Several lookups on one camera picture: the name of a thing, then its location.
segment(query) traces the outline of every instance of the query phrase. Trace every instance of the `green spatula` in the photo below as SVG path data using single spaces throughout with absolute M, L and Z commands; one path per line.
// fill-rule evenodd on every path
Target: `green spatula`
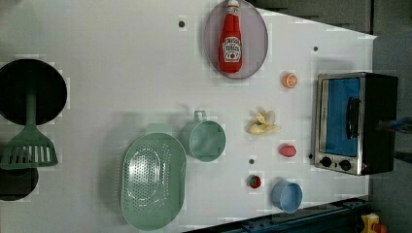
M 29 79 L 26 92 L 26 123 L 6 146 L 0 167 L 5 170 L 48 167 L 57 164 L 52 141 L 36 126 L 36 92 Z

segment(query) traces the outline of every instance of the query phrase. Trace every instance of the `ketchup label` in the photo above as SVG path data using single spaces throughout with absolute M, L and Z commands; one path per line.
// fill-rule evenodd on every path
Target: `ketchup label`
M 227 8 L 228 14 L 233 14 L 235 16 L 239 16 L 239 8 L 238 7 L 228 7 Z
M 239 62 L 241 54 L 240 40 L 236 37 L 224 38 L 223 57 L 224 62 Z

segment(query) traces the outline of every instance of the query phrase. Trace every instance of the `red ketchup bottle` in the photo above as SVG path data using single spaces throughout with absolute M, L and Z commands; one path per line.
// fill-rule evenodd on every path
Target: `red ketchup bottle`
M 229 74 L 242 67 L 242 36 L 239 25 L 239 2 L 229 0 L 224 20 L 221 41 L 219 42 L 219 65 Z

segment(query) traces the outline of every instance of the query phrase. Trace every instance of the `purple plate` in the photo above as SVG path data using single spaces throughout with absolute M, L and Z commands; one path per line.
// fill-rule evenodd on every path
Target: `purple plate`
M 219 41 L 226 16 L 227 0 L 221 2 L 209 14 L 204 33 L 207 57 L 216 70 L 230 79 L 246 79 L 252 76 L 263 64 L 268 44 L 266 25 L 258 10 L 244 0 L 238 1 L 243 56 L 243 64 L 239 72 L 228 74 L 219 67 Z

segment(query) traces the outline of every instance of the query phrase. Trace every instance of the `mug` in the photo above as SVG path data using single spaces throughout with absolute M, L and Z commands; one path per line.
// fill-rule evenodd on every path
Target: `mug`
M 302 189 L 297 183 L 280 180 L 273 187 L 272 202 L 284 212 L 294 213 L 302 203 Z
M 221 156 L 226 136 L 218 123 L 206 119 L 205 111 L 194 111 L 194 120 L 182 130 L 181 143 L 187 155 L 210 162 Z

